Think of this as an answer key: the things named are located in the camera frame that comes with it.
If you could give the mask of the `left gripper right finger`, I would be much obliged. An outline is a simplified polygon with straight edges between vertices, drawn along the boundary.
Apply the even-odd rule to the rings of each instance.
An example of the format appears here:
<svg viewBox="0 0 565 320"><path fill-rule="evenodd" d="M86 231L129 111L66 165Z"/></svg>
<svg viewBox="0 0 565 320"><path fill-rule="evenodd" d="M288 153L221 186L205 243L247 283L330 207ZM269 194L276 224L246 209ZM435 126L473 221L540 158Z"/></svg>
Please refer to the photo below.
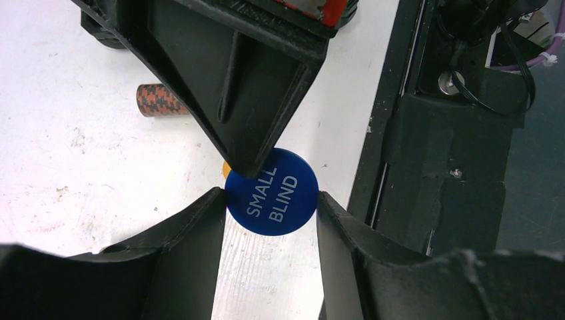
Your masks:
<svg viewBox="0 0 565 320"><path fill-rule="evenodd" d="M456 249L428 257L353 217L327 192L316 228L322 319L563 319L564 254Z"/></svg>

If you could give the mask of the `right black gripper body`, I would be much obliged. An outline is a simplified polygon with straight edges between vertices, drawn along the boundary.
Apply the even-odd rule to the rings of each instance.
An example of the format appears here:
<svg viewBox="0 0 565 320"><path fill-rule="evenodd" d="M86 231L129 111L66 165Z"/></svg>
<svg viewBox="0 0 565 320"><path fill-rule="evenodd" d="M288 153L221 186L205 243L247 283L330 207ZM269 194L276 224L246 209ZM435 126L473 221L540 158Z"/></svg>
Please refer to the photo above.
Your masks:
<svg viewBox="0 0 565 320"><path fill-rule="evenodd" d="M257 39L331 39L358 1L190 1L189 7Z"/></svg>

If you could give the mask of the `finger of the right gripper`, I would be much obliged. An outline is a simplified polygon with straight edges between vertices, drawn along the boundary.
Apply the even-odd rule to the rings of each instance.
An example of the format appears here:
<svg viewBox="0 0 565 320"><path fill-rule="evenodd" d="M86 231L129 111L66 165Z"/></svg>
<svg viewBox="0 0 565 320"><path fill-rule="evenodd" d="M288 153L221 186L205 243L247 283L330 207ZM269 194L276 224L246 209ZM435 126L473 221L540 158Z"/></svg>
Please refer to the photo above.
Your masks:
<svg viewBox="0 0 565 320"><path fill-rule="evenodd" d="M313 84L328 40L250 1L78 1L253 178Z"/></svg>

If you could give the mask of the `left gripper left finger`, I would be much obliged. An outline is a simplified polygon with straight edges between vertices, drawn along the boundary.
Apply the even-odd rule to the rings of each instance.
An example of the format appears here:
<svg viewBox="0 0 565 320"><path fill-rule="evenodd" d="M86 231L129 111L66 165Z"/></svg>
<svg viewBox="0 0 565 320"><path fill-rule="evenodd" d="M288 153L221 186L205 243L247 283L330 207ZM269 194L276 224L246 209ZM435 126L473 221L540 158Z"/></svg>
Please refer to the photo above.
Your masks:
<svg viewBox="0 0 565 320"><path fill-rule="evenodd" d="M1 318L210 319L225 220L215 187L98 254L2 245Z"/></svg>

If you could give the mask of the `blue small blind button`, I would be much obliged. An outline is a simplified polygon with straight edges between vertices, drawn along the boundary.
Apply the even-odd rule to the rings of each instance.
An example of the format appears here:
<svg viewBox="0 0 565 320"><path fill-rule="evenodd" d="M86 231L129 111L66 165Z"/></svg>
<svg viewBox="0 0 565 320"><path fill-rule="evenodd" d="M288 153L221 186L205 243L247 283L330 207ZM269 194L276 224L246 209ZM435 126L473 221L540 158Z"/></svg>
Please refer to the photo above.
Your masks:
<svg viewBox="0 0 565 320"><path fill-rule="evenodd" d="M225 183L227 209L245 229L264 236L303 227L317 208L318 180L292 151L275 148L254 179L231 171Z"/></svg>

